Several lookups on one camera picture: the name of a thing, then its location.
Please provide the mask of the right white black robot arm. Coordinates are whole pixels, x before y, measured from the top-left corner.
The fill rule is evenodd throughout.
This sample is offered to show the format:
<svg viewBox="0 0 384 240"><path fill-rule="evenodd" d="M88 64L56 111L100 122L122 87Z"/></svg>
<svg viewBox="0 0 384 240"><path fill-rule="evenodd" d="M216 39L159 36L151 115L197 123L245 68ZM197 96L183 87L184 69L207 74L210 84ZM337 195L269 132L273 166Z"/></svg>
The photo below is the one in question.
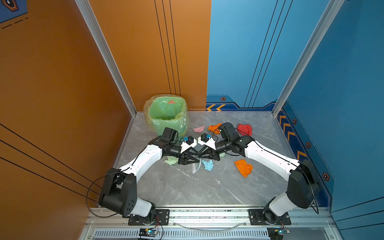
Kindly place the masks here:
<svg viewBox="0 0 384 240"><path fill-rule="evenodd" d="M198 144L203 146L200 158L218 161L221 153L232 151L266 166L288 182L287 190L271 199L264 207L263 221L269 225L280 223L283 215L295 208L311 207L316 213L319 211L316 196L322 187L311 161L299 161L281 155L236 129L231 123L220 125L218 130L223 138L219 142L208 134L202 134L198 138Z"/></svg>

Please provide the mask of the grey-blue plastic dustpan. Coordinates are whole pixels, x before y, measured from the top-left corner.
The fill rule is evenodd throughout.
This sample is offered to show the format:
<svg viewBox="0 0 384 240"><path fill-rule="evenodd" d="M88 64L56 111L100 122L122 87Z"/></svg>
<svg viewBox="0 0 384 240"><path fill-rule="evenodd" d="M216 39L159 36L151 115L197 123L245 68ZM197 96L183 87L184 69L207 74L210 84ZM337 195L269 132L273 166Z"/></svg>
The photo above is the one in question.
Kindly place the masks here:
<svg viewBox="0 0 384 240"><path fill-rule="evenodd" d="M192 174L195 174L200 169L201 163L202 163L202 161L199 160L198 163L192 164Z"/></svg>

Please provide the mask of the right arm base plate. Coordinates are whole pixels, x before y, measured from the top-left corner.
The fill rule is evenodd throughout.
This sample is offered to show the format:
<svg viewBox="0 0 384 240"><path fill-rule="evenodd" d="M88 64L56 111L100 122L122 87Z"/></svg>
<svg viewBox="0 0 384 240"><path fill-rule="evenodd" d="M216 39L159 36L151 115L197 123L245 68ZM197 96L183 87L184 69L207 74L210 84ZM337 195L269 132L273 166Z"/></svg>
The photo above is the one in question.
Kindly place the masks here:
<svg viewBox="0 0 384 240"><path fill-rule="evenodd" d="M269 222L267 217L265 216L263 209L249 209L249 220L252 226L256 225L280 225L283 224L285 226L290 226L292 224L289 213L286 212L280 217L276 217L275 220Z"/></svg>

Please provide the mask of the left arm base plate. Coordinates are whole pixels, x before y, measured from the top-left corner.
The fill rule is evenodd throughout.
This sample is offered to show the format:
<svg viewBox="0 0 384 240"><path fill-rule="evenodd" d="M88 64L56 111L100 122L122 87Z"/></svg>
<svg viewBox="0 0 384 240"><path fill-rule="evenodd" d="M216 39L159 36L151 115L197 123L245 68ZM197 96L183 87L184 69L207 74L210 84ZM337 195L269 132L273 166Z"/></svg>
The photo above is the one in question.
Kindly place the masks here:
<svg viewBox="0 0 384 240"><path fill-rule="evenodd" d="M169 209L156 209L153 220L135 215L129 218L128 225L129 226L154 226L160 223L162 226L168 226L169 220L170 220Z"/></svg>

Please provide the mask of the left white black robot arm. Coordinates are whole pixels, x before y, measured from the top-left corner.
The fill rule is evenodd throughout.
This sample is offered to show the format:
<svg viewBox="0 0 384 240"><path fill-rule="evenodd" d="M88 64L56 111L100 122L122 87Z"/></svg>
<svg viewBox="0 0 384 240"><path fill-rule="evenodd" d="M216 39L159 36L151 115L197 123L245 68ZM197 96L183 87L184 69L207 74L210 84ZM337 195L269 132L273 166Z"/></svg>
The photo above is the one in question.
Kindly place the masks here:
<svg viewBox="0 0 384 240"><path fill-rule="evenodd" d="M197 153L194 152L197 143L193 137L186 137L180 142L178 131L165 128L162 135L151 140L134 160L119 169L107 171L99 205L124 218L134 215L153 221L156 205L138 197L138 180L164 156L177 158L181 165L198 163Z"/></svg>

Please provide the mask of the large light green paper ball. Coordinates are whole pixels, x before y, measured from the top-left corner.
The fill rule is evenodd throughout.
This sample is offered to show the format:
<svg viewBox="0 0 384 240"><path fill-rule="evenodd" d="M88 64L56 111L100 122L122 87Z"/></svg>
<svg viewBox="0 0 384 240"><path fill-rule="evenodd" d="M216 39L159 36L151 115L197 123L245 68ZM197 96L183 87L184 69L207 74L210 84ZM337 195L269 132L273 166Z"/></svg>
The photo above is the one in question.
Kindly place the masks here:
<svg viewBox="0 0 384 240"><path fill-rule="evenodd" d="M174 165L174 164L177 164L178 161L179 161L178 158L176 158L176 157L171 157L171 156L168 156L167 159L164 160L164 162L165 162L166 164L170 165L170 166L171 166L171 165Z"/></svg>

